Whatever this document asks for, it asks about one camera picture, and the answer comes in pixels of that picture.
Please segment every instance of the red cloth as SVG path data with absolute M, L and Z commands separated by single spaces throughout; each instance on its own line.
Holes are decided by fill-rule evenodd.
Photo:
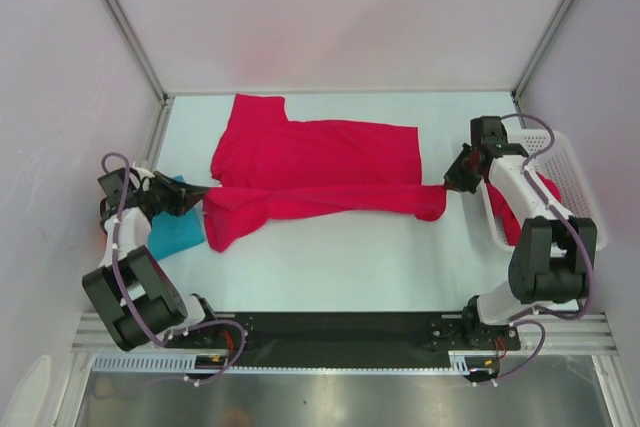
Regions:
M 289 121 L 283 97 L 237 95 L 204 198 L 209 245 L 222 252 L 269 219 L 347 210 L 437 220 L 442 186 L 422 186 L 415 127 L 345 120 Z
M 236 95 L 211 162 L 225 187 L 420 184 L 416 127 L 346 120 L 289 121 L 284 97 Z
M 224 251 L 269 219 L 302 219 L 347 210 L 384 210 L 438 220 L 446 208 L 439 185 L 338 185 L 269 191 L 214 187 L 203 200 L 209 245 Z
M 560 190 L 553 180 L 547 179 L 541 174 L 538 174 L 538 177 L 540 177 L 542 183 L 547 187 L 547 189 L 549 189 L 549 192 L 553 194 L 556 200 L 558 202 L 562 202 Z M 500 217 L 502 220 L 502 226 L 504 227 L 504 233 L 507 237 L 507 243 L 509 245 L 516 245 L 520 238 L 520 232 L 522 232 L 518 219 L 516 219 L 516 216 L 509 207 L 509 204 L 507 204 L 507 201 L 498 189 L 491 184 L 487 184 L 487 192 L 489 193 L 489 202 L 491 203 L 493 215 Z

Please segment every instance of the white backdrop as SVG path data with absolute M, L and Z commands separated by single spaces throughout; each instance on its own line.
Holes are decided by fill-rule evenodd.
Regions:
M 640 399 L 640 0 L 578 0 L 523 99 L 565 132 L 608 224 L 596 297 Z
M 559 0 L 120 0 L 166 90 L 511 90 Z
M 139 158 L 159 107 L 100 0 L 0 6 L 1 419 L 38 358 L 49 359 L 40 364 L 43 412 L 62 393 L 89 305 L 81 276 L 104 252 L 100 159 L 110 150 Z M 37 415 L 39 396 L 28 394 Z

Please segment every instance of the cable clip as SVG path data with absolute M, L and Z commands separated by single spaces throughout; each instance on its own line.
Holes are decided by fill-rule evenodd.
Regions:
M 547 199 L 547 205 L 545 205 L 547 210 L 551 210 L 551 207 L 555 207 L 558 205 L 558 201 L 555 199 Z

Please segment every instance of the teal cloth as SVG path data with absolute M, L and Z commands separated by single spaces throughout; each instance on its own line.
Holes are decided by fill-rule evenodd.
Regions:
M 175 180 L 184 182 L 179 175 Z M 163 212 L 153 218 L 149 234 L 148 249 L 156 260 L 182 252 L 204 242 L 202 225 L 194 209 L 182 217 Z

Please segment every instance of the white laundry basket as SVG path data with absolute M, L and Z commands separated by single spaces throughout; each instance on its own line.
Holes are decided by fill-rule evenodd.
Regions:
M 589 217 L 595 222 L 598 229 L 596 250 L 602 250 L 607 244 L 608 238 L 600 212 L 580 170 L 580 165 L 569 140 L 560 132 L 554 131 L 554 133 L 556 143 L 553 149 L 534 160 L 533 166 L 542 175 L 555 182 L 562 194 L 562 204 L 566 208 L 576 217 Z M 529 154 L 539 151 L 549 143 L 549 134 L 546 130 L 520 129 L 508 131 L 508 135 L 510 143 L 521 144 Z M 513 252 L 514 247 L 507 243 L 502 219 L 493 215 L 489 192 L 484 182 L 480 184 L 480 190 L 487 212 L 491 237 L 500 249 Z

